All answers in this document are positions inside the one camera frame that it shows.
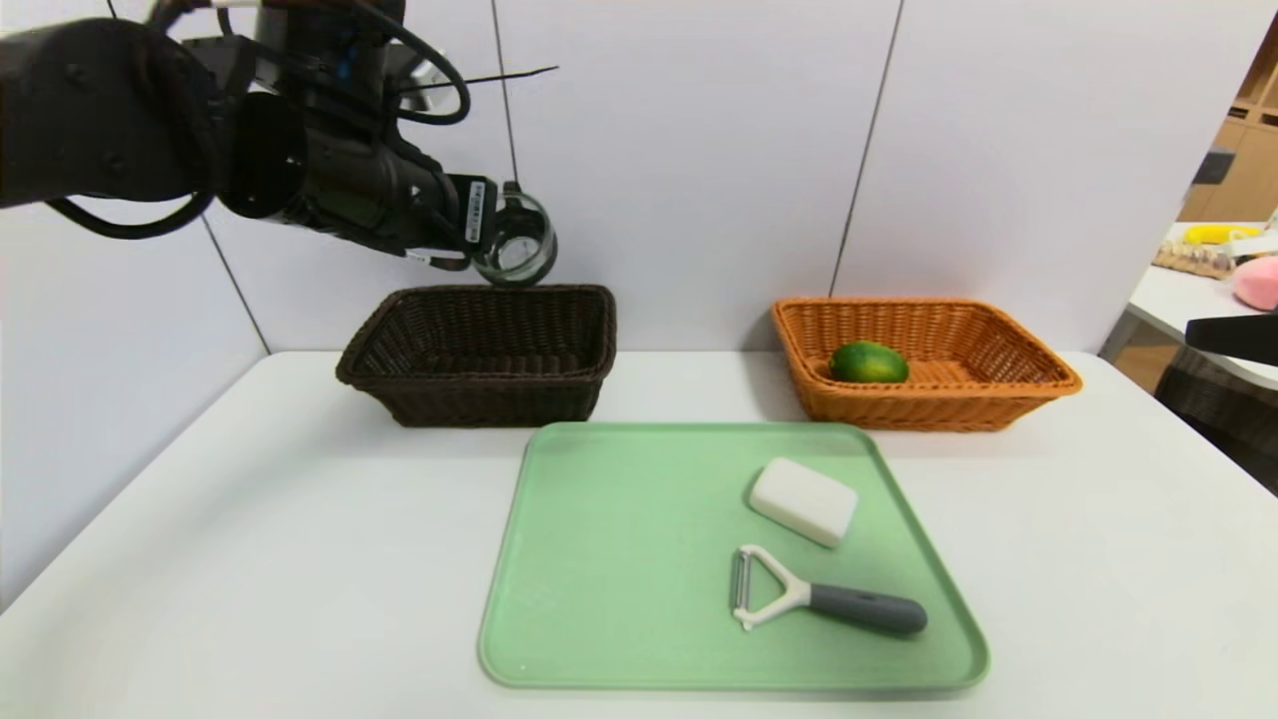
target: pink stuffed toy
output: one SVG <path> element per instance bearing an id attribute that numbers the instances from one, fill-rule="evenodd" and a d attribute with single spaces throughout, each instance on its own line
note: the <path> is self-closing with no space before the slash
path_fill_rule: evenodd
<path id="1" fill-rule="evenodd" d="M 1235 269 L 1233 294 L 1264 312 L 1278 307 L 1278 255 L 1256 257 Z"/>

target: green plastic tray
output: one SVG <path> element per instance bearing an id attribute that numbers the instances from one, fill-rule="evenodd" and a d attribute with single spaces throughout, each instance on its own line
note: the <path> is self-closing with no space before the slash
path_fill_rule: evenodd
<path id="1" fill-rule="evenodd" d="M 860 496 L 837 549 L 749 508 L 773 457 Z M 914 599 L 929 624 L 900 639 L 797 609 L 745 632 L 728 595 L 735 550 L 750 543 L 804 580 Z M 780 594 L 762 566 L 751 579 L 753 608 Z M 984 677 L 989 650 L 864 433 L 561 424 L 528 446 L 479 660 L 509 687 L 952 690 Z"/>

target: lime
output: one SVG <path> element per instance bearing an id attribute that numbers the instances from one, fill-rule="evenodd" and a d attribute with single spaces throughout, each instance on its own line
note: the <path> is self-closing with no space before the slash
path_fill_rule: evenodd
<path id="1" fill-rule="evenodd" d="M 854 341 L 835 350 L 829 374 L 841 383 L 904 383 L 910 377 L 910 367 L 891 346 Z"/>

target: gray peeler handle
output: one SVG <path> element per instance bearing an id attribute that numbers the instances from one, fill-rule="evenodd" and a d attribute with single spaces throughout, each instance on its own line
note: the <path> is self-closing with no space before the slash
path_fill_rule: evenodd
<path id="1" fill-rule="evenodd" d="M 912 635 L 928 626 L 928 613 L 918 602 L 872 591 L 812 585 L 809 607 L 817 612 L 902 635 Z"/>

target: wicker basket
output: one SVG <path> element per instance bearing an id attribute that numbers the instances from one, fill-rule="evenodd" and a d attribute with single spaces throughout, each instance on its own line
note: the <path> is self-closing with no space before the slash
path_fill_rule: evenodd
<path id="1" fill-rule="evenodd" d="M 406 289 L 355 333 L 337 379 L 406 428 L 584 421 L 616 335 L 616 301 L 602 286 Z"/>
<path id="2" fill-rule="evenodd" d="M 884 430 L 1001 430 L 1082 381 L 999 309 L 966 299 L 785 299 L 772 308 L 808 416 Z M 838 383 L 829 356 L 850 341 L 905 355 L 902 384 Z"/>

